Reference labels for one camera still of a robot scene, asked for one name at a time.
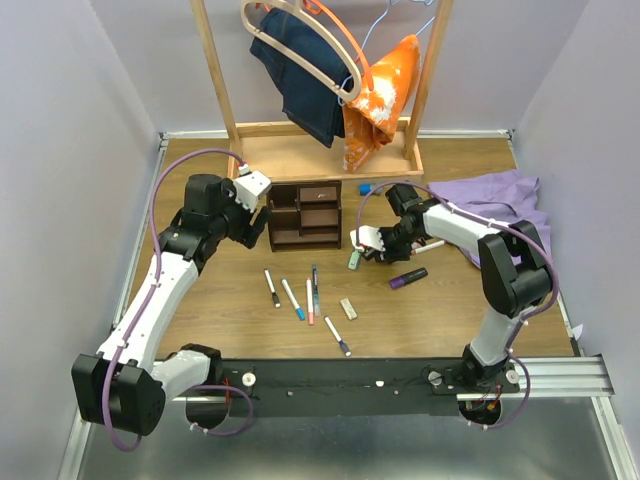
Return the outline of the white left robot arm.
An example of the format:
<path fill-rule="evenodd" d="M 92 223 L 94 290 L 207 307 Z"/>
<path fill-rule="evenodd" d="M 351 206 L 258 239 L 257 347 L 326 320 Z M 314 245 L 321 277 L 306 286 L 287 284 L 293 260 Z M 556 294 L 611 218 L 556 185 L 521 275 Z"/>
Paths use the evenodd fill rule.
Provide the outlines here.
<path fill-rule="evenodd" d="M 168 401 L 192 388 L 209 395 L 220 387 L 218 350 L 188 344 L 161 363 L 156 354 L 177 307 L 219 243 L 256 245 L 270 216 L 259 202 L 271 186 L 259 171 L 235 179 L 189 178 L 184 205 L 161 232 L 159 251 L 124 317 L 95 354 L 81 354 L 72 365 L 83 420 L 147 436 Z"/>

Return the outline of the brown wooden desk organizer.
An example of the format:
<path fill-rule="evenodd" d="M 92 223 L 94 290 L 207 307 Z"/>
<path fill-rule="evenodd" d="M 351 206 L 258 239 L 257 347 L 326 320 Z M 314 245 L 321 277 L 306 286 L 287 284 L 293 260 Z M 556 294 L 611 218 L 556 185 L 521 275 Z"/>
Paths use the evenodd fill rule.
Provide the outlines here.
<path fill-rule="evenodd" d="M 267 194 L 271 250 L 340 249 L 341 194 L 338 180 L 274 183 Z"/>

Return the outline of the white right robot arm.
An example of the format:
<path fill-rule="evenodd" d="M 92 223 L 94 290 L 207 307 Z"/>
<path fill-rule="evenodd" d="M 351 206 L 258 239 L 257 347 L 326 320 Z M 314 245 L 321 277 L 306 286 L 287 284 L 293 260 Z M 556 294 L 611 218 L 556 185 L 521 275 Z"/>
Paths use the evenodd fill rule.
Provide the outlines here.
<path fill-rule="evenodd" d="M 470 213 L 418 185 L 393 182 L 385 197 L 399 221 L 391 227 L 359 224 L 354 248 L 367 260 L 392 264 L 410 259 L 413 245 L 438 238 L 476 255 L 487 313 L 465 346 L 460 379 L 480 392 L 493 384 L 509 361 L 512 345 L 530 317 L 555 302 L 559 281 L 536 227 L 529 221 L 505 223 Z"/>

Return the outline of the black highlighter purple cap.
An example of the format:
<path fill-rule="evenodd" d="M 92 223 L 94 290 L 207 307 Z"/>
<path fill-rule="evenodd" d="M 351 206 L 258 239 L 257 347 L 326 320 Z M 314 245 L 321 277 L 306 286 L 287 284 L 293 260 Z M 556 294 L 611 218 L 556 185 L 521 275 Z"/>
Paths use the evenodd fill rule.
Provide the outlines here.
<path fill-rule="evenodd" d="M 392 290 L 397 290 L 399 288 L 412 284 L 418 280 L 426 278 L 427 276 L 428 276 L 427 269 L 424 267 L 421 267 L 421 268 L 409 271 L 407 273 L 404 273 L 402 275 L 399 275 L 395 278 L 392 278 L 389 281 L 389 286 Z"/>

